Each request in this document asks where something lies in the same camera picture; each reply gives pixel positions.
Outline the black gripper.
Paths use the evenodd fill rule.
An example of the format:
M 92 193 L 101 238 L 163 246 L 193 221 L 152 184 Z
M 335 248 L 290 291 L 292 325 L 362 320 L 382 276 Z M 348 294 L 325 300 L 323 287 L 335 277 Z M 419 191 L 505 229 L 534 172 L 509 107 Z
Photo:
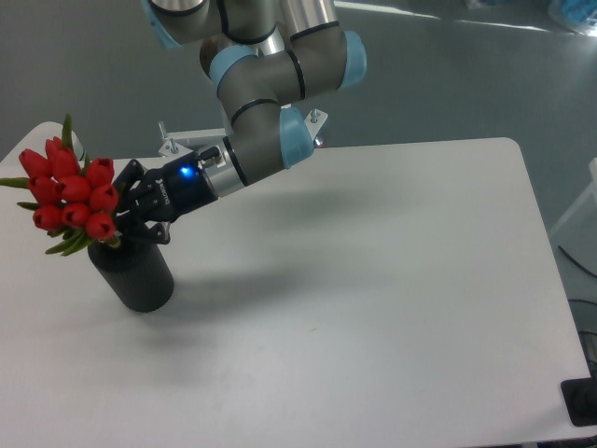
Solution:
M 132 159 L 112 185 L 121 201 L 121 212 L 113 215 L 118 236 L 142 244 L 169 244 L 169 223 L 217 200 L 197 156 L 153 169 Z

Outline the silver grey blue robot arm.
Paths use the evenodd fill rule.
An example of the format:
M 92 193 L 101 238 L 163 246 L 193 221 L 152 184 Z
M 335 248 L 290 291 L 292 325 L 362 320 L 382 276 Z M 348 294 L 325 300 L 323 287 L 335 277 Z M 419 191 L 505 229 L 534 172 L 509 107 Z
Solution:
M 367 54 L 330 1 L 146 1 L 168 47 L 229 43 L 203 67 L 230 133 L 159 169 L 129 162 L 116 178 L 115 224 L 127 240 L 165 244 L 182 215 L 311 157 L 315 134 L 296 103 L 360 82 Z

